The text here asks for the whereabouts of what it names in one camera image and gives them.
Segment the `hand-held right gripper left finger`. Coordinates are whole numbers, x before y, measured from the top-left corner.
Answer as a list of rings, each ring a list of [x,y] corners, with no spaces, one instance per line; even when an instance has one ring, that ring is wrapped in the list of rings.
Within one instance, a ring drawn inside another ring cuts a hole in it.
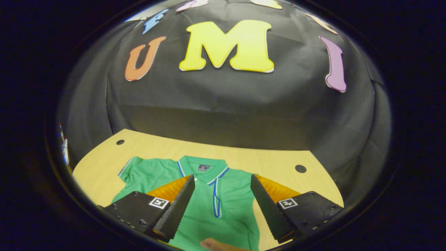
[[[133,191],[99,208],[129,229],[169,243],[177,232],[194,190],[194,175],[191,174],[147,193]]]

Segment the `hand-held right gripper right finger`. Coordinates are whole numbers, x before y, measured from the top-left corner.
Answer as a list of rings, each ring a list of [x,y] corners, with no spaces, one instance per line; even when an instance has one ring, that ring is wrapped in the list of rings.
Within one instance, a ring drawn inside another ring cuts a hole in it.
[[[278,243],[311,235],[344,207],[317,192],[299,193],[263,176],[251,176],[251,191]]]

